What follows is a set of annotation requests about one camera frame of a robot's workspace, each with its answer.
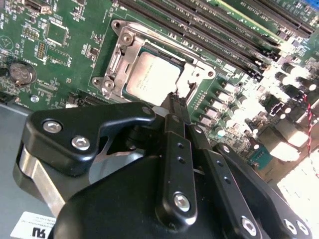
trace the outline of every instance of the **black mounting arm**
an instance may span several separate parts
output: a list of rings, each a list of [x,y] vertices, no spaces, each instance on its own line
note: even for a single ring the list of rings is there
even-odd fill
[[[154,110],[127,103],[27,119],[15,179],[57,216],[51,238],[312,238],[228,145],[211,148],[184,99],[169,94]],[[94,160],[136,148],[143,157],[90,184]]]

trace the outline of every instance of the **mounting hole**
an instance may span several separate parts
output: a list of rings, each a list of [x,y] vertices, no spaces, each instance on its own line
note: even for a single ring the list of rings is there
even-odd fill
[[[121,26],[121,25],[120,25],[120,23],[119,23],[118,21],[114,23],[114,28],[115,28],[115,29],[119,29],[120,26]]]
[[[182,163],[182,164],[185,164],[185,163],[186,163],[185,159],[183,159],[182,157],[177,157],[177,159],[178,159],[178,161],[179,161],[180,163]]]
[[[100,81],[99,81],[98,79],[94,79],[94,80],[93,80],[93,83],[94,83],[95,85],[99,85],[99,84],[100,84]]]
[[[225,180],[226,183],[231,184],[231,181],[226,176],[224,177],[224,180]]]
[[[222,162],[220,162],[219,160],[217,160],[217,164],[218,164],[218,166],[220,166],[220,167],[224,167],[224,164],[223,164]]]
[[[177,146],[178,146],[179,148],[181,148],[181,149],[184,148],[184,144],[182,144],[182,143],[178,143]]]

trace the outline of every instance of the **chip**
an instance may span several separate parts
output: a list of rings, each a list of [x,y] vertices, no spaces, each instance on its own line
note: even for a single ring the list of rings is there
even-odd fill
[[[177,90],[180,69],[148,52],[143,52],[132,72],[126,91],[153,105],[160,106],[170,92]]]
[[[47,28],[46,38],[59,46],[63,46],[66,41],[68,30],[66,27],[50,22]]]

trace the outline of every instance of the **motherboard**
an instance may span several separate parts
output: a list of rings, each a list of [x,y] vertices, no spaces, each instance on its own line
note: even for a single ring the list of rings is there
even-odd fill
[[[187,99],[211,144],[296,161],[319,104],[317,1],[0,0],[0,102]],[[316,112],[310,119],[317,123]]]

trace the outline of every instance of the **green circuit board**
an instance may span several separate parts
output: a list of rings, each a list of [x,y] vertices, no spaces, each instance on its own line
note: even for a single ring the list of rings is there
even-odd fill
[[[253,7],[240,0],[210,0],[211,5],[218,5],[230,16],[244,23],[260,35],[271,38],[274,42],[286,42],[278,34],[279,26],[271,19],[260,14]],[[304,22],[317,28],[318,13],[306,4],[296,4],[296,0],[274,1]],[[70,93],[83,91],[108,103],[92,83],[92,77],[102,77],[109,64],[114,46],[118,39],[110,27],[112,20],[121,19],[139,22],[164,36],[170,31],[145,18],[138,12],[127,10],[111,0],[47,0],[50,12],[34,14],[26,7],[23,0],[5,0],[0,6],[0,66],[8,67],[12,62],[24,61],[31,64],[37,74],[36,81],[25,87],[18,87],[8,76],[0,78],[0,91],[16,96],[15,104],[32,111],[64,108]],[[229,40],[222,33],[220,36]],[[298,50],[291,57],[299,59],[298,64],[314,71],[319,70],[319,30],[309,39],[300,39]],[[92,55],[90,49],[96,49]],[[202,54],[214,66],[214,80],[203,80],[197,93],[189,104],[191,118],[196,122],[204,111],[204,105],[220,89],[220,81],[242,82],[242,92],[254,92],[258,82],[248,77],[241,70],[229,70],[229,65],[218,57],[204,50],[194,49]],[[34,103],[31,96],[38,96]],[[220,139],[233,145],[242,133],[230,129],[230,134]],[[207,135],[219,140],[213,132]],[[247,148],[243,142],[238,151]]]

